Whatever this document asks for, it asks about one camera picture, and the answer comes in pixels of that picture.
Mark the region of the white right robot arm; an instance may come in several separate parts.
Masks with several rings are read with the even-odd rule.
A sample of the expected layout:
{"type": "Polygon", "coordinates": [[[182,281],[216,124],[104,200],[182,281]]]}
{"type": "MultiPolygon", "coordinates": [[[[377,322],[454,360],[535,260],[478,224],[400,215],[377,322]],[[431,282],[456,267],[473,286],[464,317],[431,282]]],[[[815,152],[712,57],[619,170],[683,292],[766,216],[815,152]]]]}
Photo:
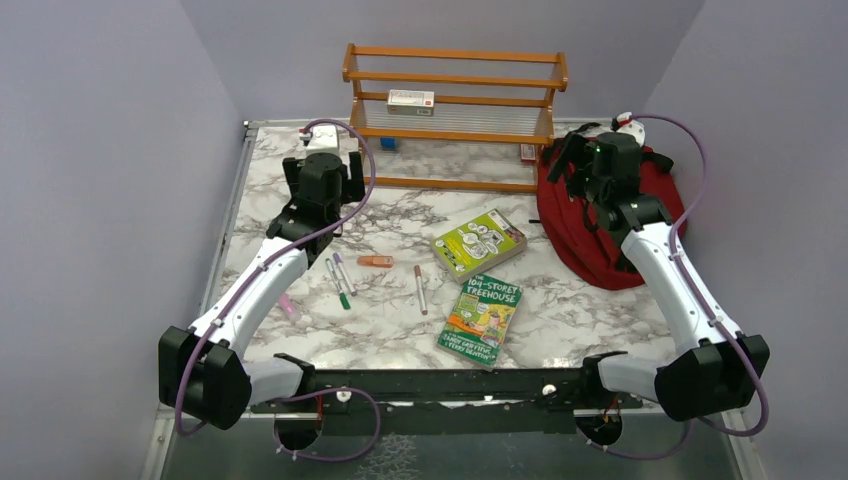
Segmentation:
{"type": "Polygon", "coordinates": [[[760,402],[769,405],[761,376],[770,349],[747,335],[719,306],[686,257],[678,230],[683,222],[663,203],[675,195],[673,161],[623,131],[571,132],[544,155],[543,185],[574,205],[578,232],[609,235],[616,274],[636,273],[651,291],[671,332],[676,357],[668,364],[625,352],[584,362],[579,398],[600,407],[616,393],[658,403],[675,421],[707,416],[760,402]]]}

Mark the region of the red backpack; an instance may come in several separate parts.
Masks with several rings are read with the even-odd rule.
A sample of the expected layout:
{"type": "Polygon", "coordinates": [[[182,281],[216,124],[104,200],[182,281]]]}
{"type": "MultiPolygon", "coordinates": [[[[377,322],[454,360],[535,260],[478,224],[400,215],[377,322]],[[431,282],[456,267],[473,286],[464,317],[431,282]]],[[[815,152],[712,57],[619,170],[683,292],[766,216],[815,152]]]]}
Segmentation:
{"type": "Polygon", "coordinates": [[[595,212],[582,196],[590,167],[576,150],[608,131],[599,123],[583,124],[544,148],[536,199],[540,223],[562,262],[589,284],[616,291],[644,280],[610,234],[596,226],[595,212]]]}

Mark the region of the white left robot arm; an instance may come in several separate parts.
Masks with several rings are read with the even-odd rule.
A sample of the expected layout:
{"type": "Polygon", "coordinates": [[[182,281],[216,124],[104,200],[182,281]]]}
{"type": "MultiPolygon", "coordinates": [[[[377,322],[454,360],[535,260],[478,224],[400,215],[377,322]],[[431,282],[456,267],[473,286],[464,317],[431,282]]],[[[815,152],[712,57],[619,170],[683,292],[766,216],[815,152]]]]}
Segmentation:
{"type": "Polygon", "coordinates": [[[279,298],[349,221],[343,206],[361,209],[373,181],[365,177],[358,151],[346,161],[327,152],[287,158],[283,167],[291,198],[247,269],[190,326],[171,326],[159,340],[159,400],[178,417],[188,414],[226,430],[256,404],[279,399],[298,411],[313,401],[315,386],[300,362],[273,357],[246,365],[243,358],[279,298]]]}

